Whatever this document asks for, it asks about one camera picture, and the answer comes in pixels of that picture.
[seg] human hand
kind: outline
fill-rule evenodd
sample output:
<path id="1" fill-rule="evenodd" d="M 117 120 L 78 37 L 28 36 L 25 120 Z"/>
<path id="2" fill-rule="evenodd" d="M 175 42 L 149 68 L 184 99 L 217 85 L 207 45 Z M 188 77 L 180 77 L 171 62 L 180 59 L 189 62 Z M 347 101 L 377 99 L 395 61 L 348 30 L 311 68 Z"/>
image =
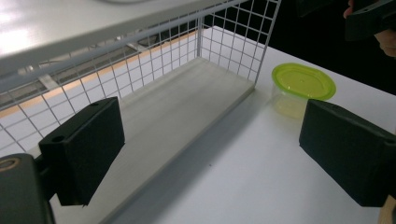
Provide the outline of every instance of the human hand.
<path id="1" fill-rule="evenodd" d="M 353 12 L 353 0 L 349 0 L 349 8 L 344 12 L 344 18 L 347 18 Z M 384 50 L 384 53 L 389 57 L 396 57 L 396 32 L 386 30 L 375 35 L 376 40 L 379 42 L 379 47 Z"/>

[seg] lower shelf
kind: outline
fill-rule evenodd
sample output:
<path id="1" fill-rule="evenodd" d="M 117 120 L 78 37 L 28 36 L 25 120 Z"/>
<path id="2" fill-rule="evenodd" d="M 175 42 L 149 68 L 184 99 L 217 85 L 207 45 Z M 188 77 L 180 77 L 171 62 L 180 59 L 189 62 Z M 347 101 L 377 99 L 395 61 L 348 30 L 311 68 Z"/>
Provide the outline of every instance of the lower shelf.
<path id="1" fill-rule="evenodd" d="M 125 146 L 86 207 L 51 200 L 57 223 L 99 223 L 254 90 L 254 83 L 198 58 L 120 101 Z"/>

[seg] green lid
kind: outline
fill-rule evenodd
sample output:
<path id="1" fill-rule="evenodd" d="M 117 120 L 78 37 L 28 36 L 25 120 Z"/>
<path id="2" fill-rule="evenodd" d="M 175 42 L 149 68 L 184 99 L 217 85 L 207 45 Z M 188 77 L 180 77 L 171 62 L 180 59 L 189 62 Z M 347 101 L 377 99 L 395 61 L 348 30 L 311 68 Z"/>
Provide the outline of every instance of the green lid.
<path id="1" fill-rule="evenodd" d="M 328 100 L 335 94 L 335 84 L 329 76 L 301 64 L 282 63 L 274 68 L 272 78 L 282 91 L 305 99 Z"/>

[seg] clear plastic container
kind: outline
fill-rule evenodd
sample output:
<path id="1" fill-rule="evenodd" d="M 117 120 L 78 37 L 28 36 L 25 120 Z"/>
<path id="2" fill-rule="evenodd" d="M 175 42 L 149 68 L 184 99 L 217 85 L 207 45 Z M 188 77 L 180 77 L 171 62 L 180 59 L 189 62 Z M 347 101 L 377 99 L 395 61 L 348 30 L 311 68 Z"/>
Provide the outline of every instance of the clear plastic container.
<path id="1" fill-rule="evenodd" d="M 328 100 L 335 94 L 332 79 L 318 69 L 298 63 L 282 63 L 272 73 L 272 103 L 282 115 L 302 119 L 308 99 Z"/>

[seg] wire mesh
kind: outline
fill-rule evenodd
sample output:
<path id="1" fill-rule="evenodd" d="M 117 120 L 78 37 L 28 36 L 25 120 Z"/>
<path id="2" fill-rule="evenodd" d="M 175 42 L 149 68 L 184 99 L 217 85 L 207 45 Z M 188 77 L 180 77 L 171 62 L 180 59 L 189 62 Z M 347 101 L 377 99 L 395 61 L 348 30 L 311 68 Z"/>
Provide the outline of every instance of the wire mesh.
<path id="1" fill-rule="evenodd" d="M 257 81 L 280 1 L 227 1 L 18 70 L 0 95 L 0 157 L 27 152 L 86 105 L 126 97 L 203 57 Z"/>

